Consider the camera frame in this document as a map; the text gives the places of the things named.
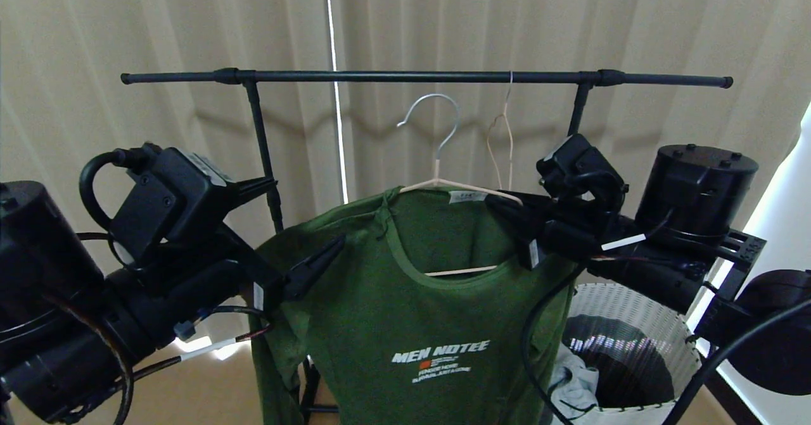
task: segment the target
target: laundry basket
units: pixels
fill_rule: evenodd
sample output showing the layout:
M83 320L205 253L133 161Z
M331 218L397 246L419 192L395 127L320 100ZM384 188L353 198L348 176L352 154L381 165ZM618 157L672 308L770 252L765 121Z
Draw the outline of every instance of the laundry basket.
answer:
M599 370L600 406L574 422L663 422L701 365L687 336L677 312L634 290L619 284L577 286L563 344Z

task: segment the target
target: white woven basket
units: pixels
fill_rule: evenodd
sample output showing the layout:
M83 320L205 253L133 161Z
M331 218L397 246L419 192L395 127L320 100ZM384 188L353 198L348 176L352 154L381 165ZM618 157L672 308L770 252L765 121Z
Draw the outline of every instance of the white woven basket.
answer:
M584 322L598 324L585 327ZM642 379L643 384L654 382L653 379L666 379L664 382L672 385L648 385L654 387L652 390L658 390L653 396L658 395L660 402L625 408L594 408L574 422L594 425L657 425L663 422L701 365L695 344L686 342L687 336L687 325L677 312L634 290L619 284L577 286L563 343L582 356L586 365L589 365L589 358L599 353L631 367L630 371L637 379ZM600 373L601 378L604 375L609 375L603 380L608 381L611 373ZM657 387L664 387L664 395L672 397L661 397L662 390Z

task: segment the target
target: black clothing rack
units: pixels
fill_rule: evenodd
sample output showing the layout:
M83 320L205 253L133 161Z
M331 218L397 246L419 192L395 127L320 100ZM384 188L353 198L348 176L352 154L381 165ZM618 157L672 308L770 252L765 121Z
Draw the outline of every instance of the black clothing rack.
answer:
M568 124L568 135L576 134L580 128L586 99L594 87L619 84L661 84L679 86L703 86L728 88L732 77L706 77L695 75L657 75L656 73L625 73L619 70L597 70L593 72L402 72L402 71L320 71L320 70L240 70L233 67L212 72L177 73L122 73L124 84L137 82L218 82L218 84L240 84L245 87L251 104L256 139L264 175L273 179L270 148L264 130L264 119L260 106L257 82L472 82L473 84L576 84L572 118ZM273 220L276 234L284 229L281 216L281 198L277 186L267 192L267 206ZM316 391L321 373L304 361L306 385L300 404L304 421L310 414L332 412L338 408L332 405L316 405Z

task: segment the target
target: screw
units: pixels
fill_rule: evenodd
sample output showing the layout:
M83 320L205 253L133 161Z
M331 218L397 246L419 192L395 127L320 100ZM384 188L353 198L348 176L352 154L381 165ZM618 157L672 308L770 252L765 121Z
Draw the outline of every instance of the screw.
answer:
M4 210L11 210L12 208L17 208L17 205L20 203L17 202L17 199L14 197L9 197L8 199L0 200L0 206L3 207Z

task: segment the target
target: hanger bar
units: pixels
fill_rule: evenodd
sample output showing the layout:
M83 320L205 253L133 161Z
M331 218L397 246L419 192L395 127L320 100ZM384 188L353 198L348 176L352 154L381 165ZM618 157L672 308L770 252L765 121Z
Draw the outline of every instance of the hanger bar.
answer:
M404 72L388 70L322 71L322 70L240 70L226 68L214 72L122 73L124 84L136 82L220 82L243 84L255 82L475 82L497 84L510 82L506 72ZM698 75L658 75L625 73L619 70L594 72L512 72L515 84L588 84L592 87L617 84L661 84L728 88L732 77Z

